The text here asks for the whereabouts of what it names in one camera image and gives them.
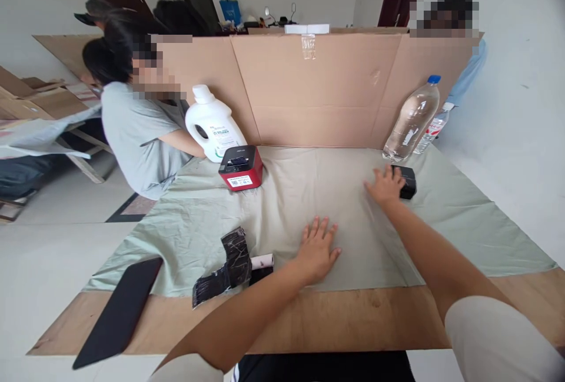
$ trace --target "wooden board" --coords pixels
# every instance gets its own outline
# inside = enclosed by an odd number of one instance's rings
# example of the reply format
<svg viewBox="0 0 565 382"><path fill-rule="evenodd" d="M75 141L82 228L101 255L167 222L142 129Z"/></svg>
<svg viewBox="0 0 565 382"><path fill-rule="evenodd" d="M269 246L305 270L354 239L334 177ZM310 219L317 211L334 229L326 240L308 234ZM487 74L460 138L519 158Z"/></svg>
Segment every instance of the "wooden board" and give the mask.
<svg viewBox="0 0 565 382"><path fill-rule="evenodd" d="M82 60L82 49L99 35L33 35L51 54L59 59L77 78L88 73Z"/></svg>
<svg viewBox="0 0 565 382"><path fill-rule="evenodd" d="M565 346L565 272L492 278L556 347ZM28 353L76 355L111 293L78 294ZM151 296L126 354L166 354L229 296L192 310L189 297ZM251 353L449 348L427 287L305 291L258 338Z"/></svg>

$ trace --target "white roll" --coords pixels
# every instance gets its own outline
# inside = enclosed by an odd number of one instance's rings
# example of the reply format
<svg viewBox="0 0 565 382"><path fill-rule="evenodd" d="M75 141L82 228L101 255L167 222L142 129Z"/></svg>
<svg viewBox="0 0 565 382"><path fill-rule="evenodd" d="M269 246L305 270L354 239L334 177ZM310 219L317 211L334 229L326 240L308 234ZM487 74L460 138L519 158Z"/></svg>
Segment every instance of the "white roll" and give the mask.
<svg viewBox="0 0 565 382"><path fill-rule="evenodd" d="M258 268L272 267L274 264L274 258L272 254L258 255L257 257L251 257L251 269L256 270Z"/></svg>

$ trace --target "white shirt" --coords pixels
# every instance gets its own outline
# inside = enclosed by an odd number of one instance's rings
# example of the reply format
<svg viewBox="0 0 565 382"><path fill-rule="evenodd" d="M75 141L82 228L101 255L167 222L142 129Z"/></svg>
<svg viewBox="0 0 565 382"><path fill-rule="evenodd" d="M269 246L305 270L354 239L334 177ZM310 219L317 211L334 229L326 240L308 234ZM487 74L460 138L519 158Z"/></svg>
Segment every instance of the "white shirt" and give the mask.
<svg viewBox="0 0 565 382"><path fill-rule="evenodd" d="M467 297L446 314L446 332L466 382L559 382L565 360L522 313L488 297ZM200 355L177 357L149 382L221 382Z"/></svg>

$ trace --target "hand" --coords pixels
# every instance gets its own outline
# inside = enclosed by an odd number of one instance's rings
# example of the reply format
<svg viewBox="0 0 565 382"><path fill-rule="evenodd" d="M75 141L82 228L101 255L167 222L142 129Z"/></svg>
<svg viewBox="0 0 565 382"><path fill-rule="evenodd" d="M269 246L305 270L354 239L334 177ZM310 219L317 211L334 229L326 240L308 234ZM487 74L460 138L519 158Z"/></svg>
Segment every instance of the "hand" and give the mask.
<svg viewBox="0 0 565 382"><path fill-rule="evenodd" d="M334 224L328 233L325 233L328 218L324 217L322 224L319 225L319 223L320 218L316 216L312 229L310 225L306 225L302 232L302 243L298 255L292 261L296 266L296 271L303 277L304 286L323 280L341 254L341 248L331 249L337 224Z"/></svg>
<svg viewBox="0 0 565 382"><path fill-rule="evenodd" d="M382 207L388 201L399 201L400 190L406 183L400 169L397 167L393 172L392 166L387 164L384 176L379 169L373 169L373 171L375 172L375 184L365 182L365 188L376 203Z"/></svg>

